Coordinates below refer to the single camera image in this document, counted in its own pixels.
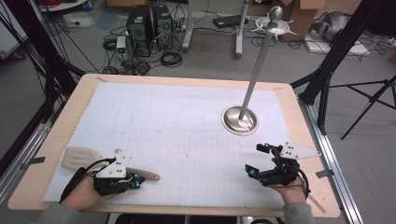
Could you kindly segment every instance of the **gray floor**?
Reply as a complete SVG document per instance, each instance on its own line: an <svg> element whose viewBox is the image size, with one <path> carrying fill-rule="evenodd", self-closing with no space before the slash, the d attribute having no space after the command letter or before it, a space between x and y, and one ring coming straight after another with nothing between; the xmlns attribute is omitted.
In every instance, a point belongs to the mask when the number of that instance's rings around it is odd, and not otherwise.
<svg viewBox="0 0 396 224"><path fill-rule="evenodd" d="M121 16L125 14L109 10L104 5L96 6L89 13L96 25L73 30L70 36L99 68L105 63L103 36L108 35L109 30L125 24L125 17ZM213 27L209 15L197 25ZM93 70L70 41L66 40L64 44L74 65L86 71ZM366 47L375 49L376 45ZM151 69L148 75L249 80L260 48L245 38L241 59L234 57L233 49L233 35L197 30L192 35L191 48L187 53L182 53L183 64L180 67L160 66L158 69L161 73ZM388 51L382 55L371 51L362 61L355 56L346 56L333 75L332 85L393 77L395 65L388 62L393 53ZM293 49L287 43L276 41L276 45L268 51L259 81L291 83L315 71L324 57L323 54L308 53L304 45ZM0 156L3 156L44 98L29 60L0 62L0 87ZM373 94L381 87L367 85L360 87L360 90ZM295 92L303 90L304 87L300 87ZM393 104L390 90L381 99ZM363 221L392 223L396 219L396 177L393 174L396 112L375 104L350 135L345 140L340 139L367 103L367 98L347 88L331 89L326 131ZM28 223L37 220L40 212L11 211L7 209L5 200L0 206L0 214L4 223ZM106 214L85 214L79 223L106 223ZM347 220L341 215L335 219L318 218L317 223L347 223Z"/></svg>

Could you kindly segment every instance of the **box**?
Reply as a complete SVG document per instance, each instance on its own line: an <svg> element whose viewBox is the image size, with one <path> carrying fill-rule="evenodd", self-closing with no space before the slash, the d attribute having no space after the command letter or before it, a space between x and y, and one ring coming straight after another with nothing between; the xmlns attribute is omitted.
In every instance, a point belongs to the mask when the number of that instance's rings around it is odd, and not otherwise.
<svg viewBox="0 0 396 224"><path fill-rule="evenodd" d="M390 58L389 58L389 62L396 64L396 53L394 53Z"/></svg>
<svg viewBox="0 0 396 224"><path fill-rule="evenodd" d="M266 17L267 12L269 12L271 9L271 6L270 5L253 4L253 1L254 0L248 1L247 14L249 16Z"/></svg>
<svg viewBox="0 0 396 224"><path fill-rule="evenodd" d="M109 7L131 7L133 5L149 5L150 0L107 0Z"/></svg>
<svg viewBox="0 0 396 224"><path fill-rule="evenodd" d="M340 11L348 15L353 15L360 4L361 0L327 0L325 8L318 11L318 16L323 14L325 11Z"/></svg>
<svg viewBox="0 0 396 224"><path fill-rule="evenodd" d="M280 38L284 41L304 41L318 9L325 8L326 0L274 0L271 7L275 6L283 8L282 21L293 21L289 23L290 30L297 34L285 34Z"/></svg>

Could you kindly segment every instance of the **forearm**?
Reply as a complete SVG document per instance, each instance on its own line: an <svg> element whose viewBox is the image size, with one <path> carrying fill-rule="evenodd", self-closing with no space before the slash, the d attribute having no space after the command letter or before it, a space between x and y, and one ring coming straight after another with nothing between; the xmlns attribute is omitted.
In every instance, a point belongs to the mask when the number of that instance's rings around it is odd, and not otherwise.
<svg viewBox="0 0 396 224"><path fill-rule="evenodd" d="M307 203L287 203L283 205L286 224L315 224L311 206Z"/></svg>
<svg viewBox="0 0 396 224"><path fill-rule="evenodd" d="M62 206L58 203L53 203L46 211L44 211L37 224L72 224L75 223L78 215L79 212L76 210Z"/></svg>

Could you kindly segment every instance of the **metal rail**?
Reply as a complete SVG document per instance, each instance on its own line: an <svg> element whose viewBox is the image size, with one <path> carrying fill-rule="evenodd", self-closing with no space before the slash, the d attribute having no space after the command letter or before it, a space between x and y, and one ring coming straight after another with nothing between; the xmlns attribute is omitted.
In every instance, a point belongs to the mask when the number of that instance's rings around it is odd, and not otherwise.
<svg viewBox="0 0 396 224"><path fill-rule="evenodd" d="M319 126L317 125L318 121L318 112L313 105L307 105L304 102L300 102L300 108L306 112L306 115L309 117L307 123L309 123L314 131L316 136L317 144L319 150L322 152L323 158L325 160L326 168L332 170L334 175L330 177L333 182L335 188L337 189L339 200L341 201L344 212L346 213L346 217L349 220L349 223L363 223L361 219L361 214L358 210L355 201L353 200L352 194L350 193L349 187L347 186L347 182L344 178L343 172L338 164L337 158L332 150L332 146L330 144L329 138L327 135L321 133Z"/></svg>

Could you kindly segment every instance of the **white paper sheet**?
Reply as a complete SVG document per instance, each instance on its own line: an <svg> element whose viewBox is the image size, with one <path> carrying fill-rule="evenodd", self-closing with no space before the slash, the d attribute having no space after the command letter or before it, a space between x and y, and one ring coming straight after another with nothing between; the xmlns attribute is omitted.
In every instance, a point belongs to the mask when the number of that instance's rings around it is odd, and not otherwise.
<svg viewBox="0 0 396 224"><path fill-rule="evenodd" d="M101 83L87 106L70 147L90 147L103 158L115 149L129 166L161 176L107 203L280 208L280 196L249 178L245 164L273 169L270 154L256 145L289 141L273 91L255 90L248 108L259 119L248 136L229 133L222 112L243 103L246 90ZM58 202L73 175L58 163L43 199Z"/></svg>

